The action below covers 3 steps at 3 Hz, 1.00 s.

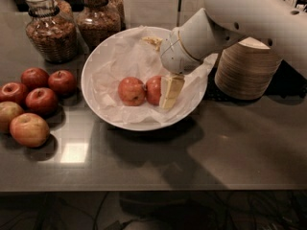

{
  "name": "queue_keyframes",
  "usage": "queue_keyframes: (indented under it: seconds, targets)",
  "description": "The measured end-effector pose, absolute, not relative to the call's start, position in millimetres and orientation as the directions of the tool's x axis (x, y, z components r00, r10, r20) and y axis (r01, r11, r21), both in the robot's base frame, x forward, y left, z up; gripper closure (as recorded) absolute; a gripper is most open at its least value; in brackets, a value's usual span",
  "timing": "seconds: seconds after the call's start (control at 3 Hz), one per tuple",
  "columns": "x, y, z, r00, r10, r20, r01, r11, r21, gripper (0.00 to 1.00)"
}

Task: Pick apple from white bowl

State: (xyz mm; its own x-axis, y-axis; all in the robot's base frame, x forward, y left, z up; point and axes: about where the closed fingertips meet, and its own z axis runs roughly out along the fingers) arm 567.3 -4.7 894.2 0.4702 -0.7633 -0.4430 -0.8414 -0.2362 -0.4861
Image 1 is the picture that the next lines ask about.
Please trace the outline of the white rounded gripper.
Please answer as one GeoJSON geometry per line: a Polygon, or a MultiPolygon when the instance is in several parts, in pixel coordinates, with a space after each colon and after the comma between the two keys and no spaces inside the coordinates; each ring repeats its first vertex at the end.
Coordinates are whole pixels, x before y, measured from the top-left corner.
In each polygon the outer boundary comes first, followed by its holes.
{"type": "Polygon", "coordinates": [[[161,108],[170,109],[174,106],[185,83],[182,75],[193,72],[201,65],[201,62],[191,57],[182,46],[179,28],[174,28],[163,40],[157,36],[144,36],[142,40],[153,45],[157,52],[160,51],[163,67],[172,73],[161,77],[161,97],[159,100],[161,108]]]}

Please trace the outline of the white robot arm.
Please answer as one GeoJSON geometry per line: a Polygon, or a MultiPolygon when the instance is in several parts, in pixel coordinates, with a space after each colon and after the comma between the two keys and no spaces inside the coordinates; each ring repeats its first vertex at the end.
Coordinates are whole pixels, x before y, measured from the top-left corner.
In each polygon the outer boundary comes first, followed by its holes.
{"type": "Polygon", "coordinates": [[[307,13],[289,0],[204,0],[182,26],[160,41],[169,75],[161,81],[159,106],[174,106],[184,76],[213,53],[247,38],[260,40],[300,72],[307,66],[307,13]]]}

